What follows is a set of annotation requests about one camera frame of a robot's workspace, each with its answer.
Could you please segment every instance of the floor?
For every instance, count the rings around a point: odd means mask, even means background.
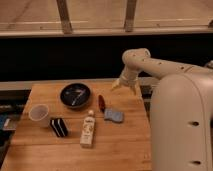
[[[122,28],[127,0],[67,0],[72,26]],[[208,25],[212,0],[137,0],[135,27]],[[1,0],[0,30],[57,30],[56,0]]]

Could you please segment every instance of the white robot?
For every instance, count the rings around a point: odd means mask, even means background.
[[[213,171],[211,126],[213,70],[151,58],[148,49],[127,50],[113,89],[135,93],[142,71],[160,79],[151,97],[153,171]]]

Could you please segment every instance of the small bottle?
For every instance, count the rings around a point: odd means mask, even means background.
[[[84,148],[92,147],[93,132],[95,128],[95,115],[93,110],[89,110],[88,116],[84,119],[80,145]]]

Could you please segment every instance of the black wall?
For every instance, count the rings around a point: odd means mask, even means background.
[[[0,81],[118,77],[122,53],[132,48],[204,65],[213,57],[213,34],[1,38]]]

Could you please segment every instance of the black bowl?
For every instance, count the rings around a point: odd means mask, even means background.
[[[69,108],[80,108],[87,104],[90,98],[90,89],[82,83],[73,83],[61,91],[61,101]]]

